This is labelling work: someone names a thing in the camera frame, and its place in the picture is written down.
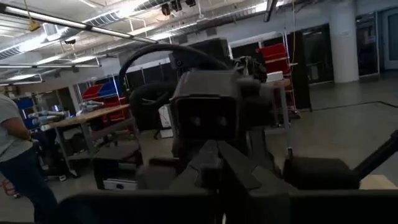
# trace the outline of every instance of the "person's arm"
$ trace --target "person's arm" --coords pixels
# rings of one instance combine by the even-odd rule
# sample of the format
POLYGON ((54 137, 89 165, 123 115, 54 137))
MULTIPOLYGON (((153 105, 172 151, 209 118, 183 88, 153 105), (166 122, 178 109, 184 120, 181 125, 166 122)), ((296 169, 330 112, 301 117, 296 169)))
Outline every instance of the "person's arm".
POLYGON ((9 135, 30 140, 30 131, 25 127, 18 107, 11 101, 0 99, 0 125, 9 135))
POLYGON ((30 140, 30 131, 25 127, 25 124, 21 118, 7 119, 1 123, 1 126, 4 127, 8 134, 12 136, 20 139, 30 140))

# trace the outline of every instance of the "blue storage bin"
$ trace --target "blue storage bin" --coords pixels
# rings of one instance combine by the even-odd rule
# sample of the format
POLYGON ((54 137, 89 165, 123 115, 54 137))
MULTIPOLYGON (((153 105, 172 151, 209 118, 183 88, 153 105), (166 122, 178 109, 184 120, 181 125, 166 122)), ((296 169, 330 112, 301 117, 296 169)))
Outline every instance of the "blue storage bin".
MULTIPOLYGON (((118 93, 120 94, 119 81, 115 80, 115 82, 116 82, 116 86, 118 88, 118 93)), ((98 92, 98 96, 108 96, 108 95, 113 95, 113 94, 116 94, 116 89, 114 87, 113 81, 105 83, 98 92)))
POLYGON ((33 107, 33 100, 31 98, 15 99, 14 102, 21 110, 33 107))

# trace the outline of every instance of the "gray t-shirt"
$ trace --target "gray t-shirt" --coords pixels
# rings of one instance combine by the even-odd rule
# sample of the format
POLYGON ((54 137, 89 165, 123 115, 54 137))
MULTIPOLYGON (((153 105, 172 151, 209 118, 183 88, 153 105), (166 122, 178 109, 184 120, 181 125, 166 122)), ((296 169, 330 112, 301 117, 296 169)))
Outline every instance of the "gray t-shirt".
MULTIPOLYGON (((8 97, 0 94, 0 124, 10 118, 20 118, 17 105, 8 97)), ((11 136, 0 125, 0 162, 19 156, 33 144, 24 139, 11 136)))

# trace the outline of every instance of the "cable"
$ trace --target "cable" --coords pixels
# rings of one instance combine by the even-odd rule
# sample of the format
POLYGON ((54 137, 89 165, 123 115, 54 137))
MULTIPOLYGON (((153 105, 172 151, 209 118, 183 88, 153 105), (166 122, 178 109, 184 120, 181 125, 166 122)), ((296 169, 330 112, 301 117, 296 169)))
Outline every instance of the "cable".
POLYGON ((35 29, 35 27, 38 25, 35 21, 33 21, 32 17, 30 16, 30 11, 29 8, 27 7, 27 3, 26 0, 24 0, 25 3, 25 7, 26 7, 26 11, 27 11, 27 15, 29 16, 29 22, 30 22, 30 29, 35 29))
POLYGON ((123 67, 120 69, 119 72, 119 83, 120 87, 122 89, 122 92, 127 96, 126 94, 126 86, 124 83, 124 77, 126 76, 126 72, 129 69, 129 67, 132 65, 132 63, 137 60, 138 58, 142 57, 143 55, 147 55, 152 52, 159 52, 159 51, 177 51, 177 52, 186 52, 190 54, 195 54, 198 56, 198 59, 206 60, 208 63, 212 64, 215 66, 215 69, 217 70, 227 70, 229 67, 227 64, 225 64, 222 61, 219 61, 215 59, 214 57, 200 51, 197 49, 194 49, 192 47, 187 47, 187 46, 180 46, 180 45, 170 45, 170 44, 153 44, 153 45, 148 45, 147 47, 143 47, 139 50, 137 50, 130 58, 124 63, 123 67))

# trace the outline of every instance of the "wooden tabletop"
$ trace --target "wooden tabletop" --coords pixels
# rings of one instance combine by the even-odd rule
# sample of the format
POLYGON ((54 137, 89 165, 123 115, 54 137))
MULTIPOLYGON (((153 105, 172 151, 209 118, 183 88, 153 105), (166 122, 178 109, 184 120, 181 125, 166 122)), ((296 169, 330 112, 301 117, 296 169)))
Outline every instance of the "wooden tabletop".
POLYGON ((51 128, 56 128, 56 127, 65 127, 65 126, 69 126, 69 125, 74 125, 74 124, 81 124, 81 123, 85 123, 91 119, 100 117, 100 116, 104 116, 107 115, 109 113, 113 113, 115 111, 119 111, 125 108, 128 108, 129 105, 121 105, 121 106, 114 106, 114 107, 110 107, 110 108, 101 108, 99 110, 87 113, 87 114, 82 114, 80 116, 76 116, 74 118, 68 118, 68 119, 64 119, 62 121, 59 122, 54 122, 54 123, 50 123, 49 126, 51 128))

